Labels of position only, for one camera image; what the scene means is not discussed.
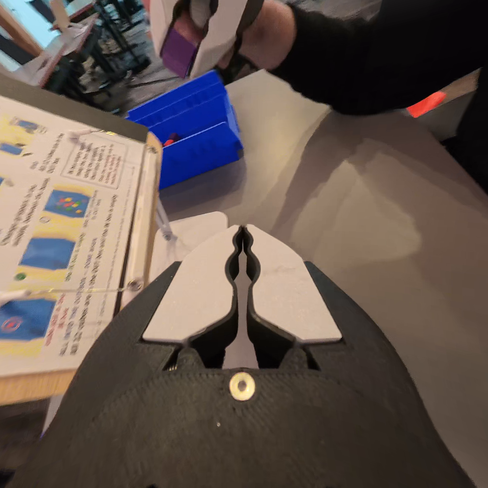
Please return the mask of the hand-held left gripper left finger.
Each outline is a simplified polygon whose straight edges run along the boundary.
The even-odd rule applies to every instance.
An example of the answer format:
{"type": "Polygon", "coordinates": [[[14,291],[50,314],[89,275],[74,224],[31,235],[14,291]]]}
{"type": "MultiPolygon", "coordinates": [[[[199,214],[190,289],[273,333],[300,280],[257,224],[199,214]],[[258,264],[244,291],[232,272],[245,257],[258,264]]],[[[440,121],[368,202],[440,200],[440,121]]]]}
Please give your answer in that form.
{"type": "Polygon", "coordinates": [[[142,334],[151,345],[192,348],[204,365],[223,365],[239,328],[238,291],[242,228],[210,237],[180,262],[142,334]]]}

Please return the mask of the orange sticker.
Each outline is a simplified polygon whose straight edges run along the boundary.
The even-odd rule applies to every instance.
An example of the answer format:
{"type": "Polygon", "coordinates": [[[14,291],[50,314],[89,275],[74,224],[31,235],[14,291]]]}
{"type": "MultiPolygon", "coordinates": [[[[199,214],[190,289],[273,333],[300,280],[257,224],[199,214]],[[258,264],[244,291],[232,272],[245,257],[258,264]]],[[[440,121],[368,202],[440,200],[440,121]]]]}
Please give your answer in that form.
{"type": "Polygon", "coordinates": [[[421,101],[406,108],[406,113],[412,118],[419,118],[435,108],[439,107],[446,99],[447,94],[444,91],[437,91],[421,101]]]}

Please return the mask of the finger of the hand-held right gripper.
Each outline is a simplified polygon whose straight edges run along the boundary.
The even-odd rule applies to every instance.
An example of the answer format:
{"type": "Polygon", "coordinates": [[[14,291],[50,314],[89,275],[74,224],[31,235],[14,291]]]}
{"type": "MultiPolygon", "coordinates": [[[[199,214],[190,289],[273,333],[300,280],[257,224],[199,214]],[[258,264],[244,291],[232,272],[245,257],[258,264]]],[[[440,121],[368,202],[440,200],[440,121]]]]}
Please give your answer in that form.
{"type": "Polygon", "coordinates": [[[162,47],[170,29],[176,1],[150,1],[150,31],[155,47],[162,47]]]}
{"type": "Polygon", "coordinates": [[[212,70],[234,45],[247,1],[218,1],[191,68],[191,78],[212,70]]]}

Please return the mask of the person's right forearm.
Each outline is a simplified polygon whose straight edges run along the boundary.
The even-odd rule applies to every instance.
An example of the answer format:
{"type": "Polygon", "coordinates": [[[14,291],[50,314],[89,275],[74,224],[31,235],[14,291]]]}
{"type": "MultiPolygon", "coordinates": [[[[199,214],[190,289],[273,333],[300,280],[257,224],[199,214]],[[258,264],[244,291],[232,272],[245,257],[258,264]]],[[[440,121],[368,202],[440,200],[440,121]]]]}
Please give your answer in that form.
{"type": "Polygon", "coordinates": [[[295,41],[270,73],[341,114],[404,109],[487,63],[487,1],[382,1],[368,21],[291,9],[295,41]]]}

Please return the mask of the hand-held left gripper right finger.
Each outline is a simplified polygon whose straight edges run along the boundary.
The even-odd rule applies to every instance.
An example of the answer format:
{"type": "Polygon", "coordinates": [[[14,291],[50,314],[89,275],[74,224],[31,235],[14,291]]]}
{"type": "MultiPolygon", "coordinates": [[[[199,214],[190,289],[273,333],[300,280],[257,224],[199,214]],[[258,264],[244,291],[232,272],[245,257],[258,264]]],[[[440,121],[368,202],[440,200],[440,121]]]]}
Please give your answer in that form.
{"type": "Polygon", "coordinates": [[[278,367],[289,350],[334,344],[342,334],[302,257],[260,228],[244,227],[247,335],[260,367],[278,367]]]}

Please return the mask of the blue plastic bin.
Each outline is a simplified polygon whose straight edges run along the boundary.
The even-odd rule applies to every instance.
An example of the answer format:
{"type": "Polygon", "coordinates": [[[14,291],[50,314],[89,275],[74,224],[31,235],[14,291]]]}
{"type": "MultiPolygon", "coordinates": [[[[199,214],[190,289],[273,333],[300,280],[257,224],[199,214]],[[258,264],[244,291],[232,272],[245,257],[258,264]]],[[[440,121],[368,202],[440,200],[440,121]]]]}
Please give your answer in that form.
{"type": "Polygon", "coordinates": [[[148,128],[162,145],[171,133],[181,137],[163,147],[160,190],[242,156],[237,116],[215,70],[129,110],[127,119],[148,128]]]}

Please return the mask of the person's right hand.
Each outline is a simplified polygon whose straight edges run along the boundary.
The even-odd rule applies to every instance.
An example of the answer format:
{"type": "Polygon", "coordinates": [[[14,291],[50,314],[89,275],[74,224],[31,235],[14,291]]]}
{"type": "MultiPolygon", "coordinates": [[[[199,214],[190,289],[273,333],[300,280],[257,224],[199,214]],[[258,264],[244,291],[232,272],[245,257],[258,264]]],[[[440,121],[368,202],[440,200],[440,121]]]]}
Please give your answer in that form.
{"type": "Polygon", "coordinates": [[[264,1],[259,15],[241,34],[238,52],[258,70],[271,72],[289,54],[296,33],[291,6],[280,1],[264,1]]]}

